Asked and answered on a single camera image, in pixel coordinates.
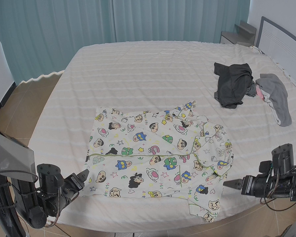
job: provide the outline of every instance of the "mattress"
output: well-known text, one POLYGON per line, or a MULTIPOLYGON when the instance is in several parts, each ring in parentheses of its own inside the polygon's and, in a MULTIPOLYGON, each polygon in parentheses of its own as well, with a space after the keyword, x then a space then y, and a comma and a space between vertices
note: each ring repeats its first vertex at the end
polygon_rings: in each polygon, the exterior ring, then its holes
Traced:
MULTIPOLYGON (((292 143, 296 164, 296 86, 270 57, 251 47, 178 41, 141 41, 91 45, 72 58, 48 99, 29 147, 35 163, 52 163, 62 175, 83 170, 96 107, 122 112, 171 110, 190 99, 196 111, 222 124, 233 143, 228 180, 258 174, 278 145, 292 143), (222 108, 213 95, 218 76, 214 62, 248 63, 254 79, 274 73, 288 92, 292 125, 276 124, 271 108, 258 96, 245 96, 236 109, 222 108)), ((259 200, 224 188, 216 220, 244 211, 259 200)), ((171 197, 79 197, 65 208, 59 223, 107 232, 149 232, 205 223, 190 215, 187 200, 171 197)))

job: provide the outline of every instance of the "curtain fold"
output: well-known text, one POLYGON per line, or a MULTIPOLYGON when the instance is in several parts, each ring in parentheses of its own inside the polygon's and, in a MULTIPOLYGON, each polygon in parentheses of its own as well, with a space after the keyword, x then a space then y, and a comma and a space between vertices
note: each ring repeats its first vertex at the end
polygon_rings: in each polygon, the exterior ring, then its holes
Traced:
POLYGON ((139 40, 220 41, 250 0, 0 0, 0 41, 16 84, 66 68, 79 48, 139 40))

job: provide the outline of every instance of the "dark gray fabric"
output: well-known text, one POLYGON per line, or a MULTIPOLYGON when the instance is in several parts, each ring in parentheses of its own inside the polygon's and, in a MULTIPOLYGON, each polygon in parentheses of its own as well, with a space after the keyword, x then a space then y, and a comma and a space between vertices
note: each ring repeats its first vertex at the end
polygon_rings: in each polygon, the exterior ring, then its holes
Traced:
POLYGON ((292 124, 287 103, 288 94, 282 81, 275 74, 260 74, 260 79, 255 83, 260 86, 265 101, 272 108, 277 124, 280 126, 292 124))
POLYGON ((241 99, 245 96, 247 88, 252 86, 252 83, 254 84, 249 65, 246 63, 225 66, 215 62, 214 67, 214 73, 219 75, 218 90, 214 94, 214 97, 217 95, 215 99, 222 107, 229 109, 242 105, 241 99))
POLYGON ((255 97, 256 94, 257 94, 257 89, 254 81, 252 81, 252 85, 249 86, 246 90, 246 95, 248 95, 249 97, 255 97))

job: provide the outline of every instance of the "tile floor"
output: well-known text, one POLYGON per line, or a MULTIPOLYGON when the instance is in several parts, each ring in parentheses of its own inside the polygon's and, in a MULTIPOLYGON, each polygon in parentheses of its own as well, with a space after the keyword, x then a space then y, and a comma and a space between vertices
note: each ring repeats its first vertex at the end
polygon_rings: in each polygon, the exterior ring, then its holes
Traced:
MULTIPOLYGON (((12 93, 5 106, 0 109, 0 130, 28 145, 39 116, 53 91, 60 75, 43 77, 39 81, 22 83, 12 93)), ((286 199, 277 199, 271 206, 282 209, 291 205, 286 199)), ((283 212, 275 212, 266 206, 257 205, 232 217, 211 224, 186 227, 155 233, 135 233, 135 237, 257 237, 279 235, 296 220, 296 206, 283 212)), ((58 224, 72 237, 113 237, 114 233, 86 230, 58 224)), ((58 228, 32 229, 31 237, 68 236, 58 228)), ((4 237, 0 227, 0 237, 4 237)), ((132 233, 116 234, 118 237, 132 236, 132 233)))

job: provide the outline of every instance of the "white headboard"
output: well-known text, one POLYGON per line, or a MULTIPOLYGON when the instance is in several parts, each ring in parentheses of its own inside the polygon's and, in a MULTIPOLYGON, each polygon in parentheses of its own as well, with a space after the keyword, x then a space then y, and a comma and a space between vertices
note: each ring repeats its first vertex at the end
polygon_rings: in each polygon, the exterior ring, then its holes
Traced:
POLYGON ((256 47, 279 63, 296 80, 296 36, 262 17, 256 47))

